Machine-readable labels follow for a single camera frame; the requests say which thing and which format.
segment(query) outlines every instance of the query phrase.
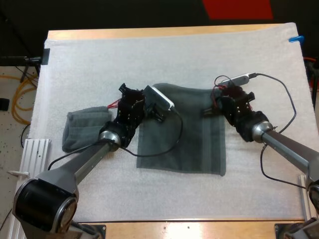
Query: gray cloth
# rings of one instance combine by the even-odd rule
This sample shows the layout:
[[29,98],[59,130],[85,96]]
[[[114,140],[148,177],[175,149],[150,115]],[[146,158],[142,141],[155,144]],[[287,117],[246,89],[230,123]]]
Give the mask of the gray cloth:
[[103,125],[111,120],[105,106],[69,112],[62,138],[62,150],[71,152],[97,141]]
[[[183,173],[225,175],[225,124],[223,116],[203,118],[201,112],[212,105],[211,90],[199,90],[170,84],[154,85],[175,104],[183,119],[182,137],[175,149],[157,157],[139,157],[138,168]],[[140,126],[138,154],[164,152],[176,142],[180,120],[172,112],[159,123],[145,120]]]

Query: silver cylinder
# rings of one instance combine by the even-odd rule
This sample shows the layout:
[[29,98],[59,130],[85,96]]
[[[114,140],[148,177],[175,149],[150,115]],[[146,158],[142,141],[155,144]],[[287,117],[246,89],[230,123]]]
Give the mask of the silver cylinder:
[[268,121],[262,121],[256,125],[254,125],[253,132],[252,132],[253,140],[256,141],[257,143],[262,143],[263,142],[262,135],[265,132],[272,130],[272,129],[273,129],[273,126]]
[[[117,133],[112,132],[112,131],[105,130],[102,133],[100,133],[99,140],[103,140],[103,139],[108,139],[108,140],[114,141],[114,143],[121,146],[121,139],[120,139],[119,135]],[[118,150],[118,148],[119,147],[116,146],[115,144],[111,145],[112,152]]]

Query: black motor joint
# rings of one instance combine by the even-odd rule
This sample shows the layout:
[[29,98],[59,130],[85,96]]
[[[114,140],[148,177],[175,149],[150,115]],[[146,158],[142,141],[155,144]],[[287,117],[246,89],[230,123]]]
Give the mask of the black motor joint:
[[121,139],[121,147],[126,148],[145,116],[145,96],[143,91],[129,89],[124,83],[119,90],[122,98],[118,102],[117,116],[114,121],[106,122],[100,133],[105,130],[116,133]]
[[255,99],[253,92],[247,94],[239,86],[218,88],[212,94],[216,102],[215,110],[220,111],[246,142],[252,142],[254,125],[268,121],[261,111],[252,111],[250,102]]

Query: metal bracket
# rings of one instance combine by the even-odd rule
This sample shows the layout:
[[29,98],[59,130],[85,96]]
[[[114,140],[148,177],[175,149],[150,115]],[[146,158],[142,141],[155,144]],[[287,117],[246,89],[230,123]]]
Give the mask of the metal bracket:
[[[19,171],[9,171],[8,173],[17,176],[16,190],[29,177],[35,177],[44,171],[47,161],[50,139],[26,139],[21,159]],[[10,218],[8,239],[24,239],[25,235],[22,226],[15,217]]]
[[[298,177],[299,184],[302,186],[306,186],[306,176],[299,175]],[[304,213],[305,222],[310,220],[310,218],[317,218],[318,214],[312,202],[310,201],[309,195],[305,189],[300,189],[301,193],[301,203]]]

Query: red object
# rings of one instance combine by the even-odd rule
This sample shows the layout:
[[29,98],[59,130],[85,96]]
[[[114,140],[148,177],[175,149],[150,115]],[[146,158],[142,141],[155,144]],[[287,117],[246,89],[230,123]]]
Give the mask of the red object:
[[269,0],[203,0],[210,19],[273,19]]

